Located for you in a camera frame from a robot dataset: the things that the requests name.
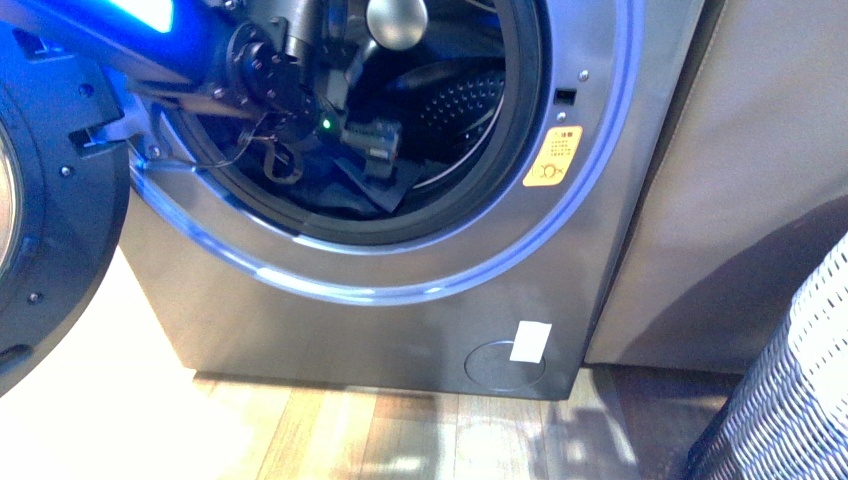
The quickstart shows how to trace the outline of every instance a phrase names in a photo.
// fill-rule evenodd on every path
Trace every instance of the door latch hole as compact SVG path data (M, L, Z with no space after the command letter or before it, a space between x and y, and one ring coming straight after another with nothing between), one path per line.
M557 105L574 105L575 100L577 100L577 90L573 88L558 88L554 96L554 103Z

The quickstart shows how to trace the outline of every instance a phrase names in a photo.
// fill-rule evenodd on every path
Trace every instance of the wooden floor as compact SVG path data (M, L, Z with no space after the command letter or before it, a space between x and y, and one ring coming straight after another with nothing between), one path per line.
M583 369L551 403L196 377L119 254L66 340L0 398L0 478L679 478L736 380Z

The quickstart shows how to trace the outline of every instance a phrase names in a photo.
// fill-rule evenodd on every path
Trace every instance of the side panel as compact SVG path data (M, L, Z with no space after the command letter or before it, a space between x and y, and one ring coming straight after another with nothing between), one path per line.
M742 371L848 229L848 10L727 2L587 361Z

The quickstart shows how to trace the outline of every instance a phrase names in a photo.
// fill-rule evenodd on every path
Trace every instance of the blue led light ring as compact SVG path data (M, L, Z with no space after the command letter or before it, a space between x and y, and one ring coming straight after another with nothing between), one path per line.
M154 211L209 253L222 258L258 281L297 295L348 305L391 306L435 300L468 290L512 268L553 237L588 196L612 156L633 100L644 33L642 5L639 2L634 5L633 2L621 1L617 6L618 34L614 51L621 54L616 55L611 89L613 97L604 114L598 134L599 140L589 154L589 161L566 196L536 228L500 254L472 269L439 280L396 287L371 288L316 281L293 272L268 267L255 257L209 235L184 210L173 205L167 194L154 182L149 181L143 171L134 168L133 182L136 191ZM510 188L513 188L524 174L526 171L516 177Z

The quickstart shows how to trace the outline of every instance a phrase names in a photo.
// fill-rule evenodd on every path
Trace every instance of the white patterned fabric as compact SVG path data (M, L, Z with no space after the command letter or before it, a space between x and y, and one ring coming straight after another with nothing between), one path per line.
M848 479L848 236L690 451L690 478Z

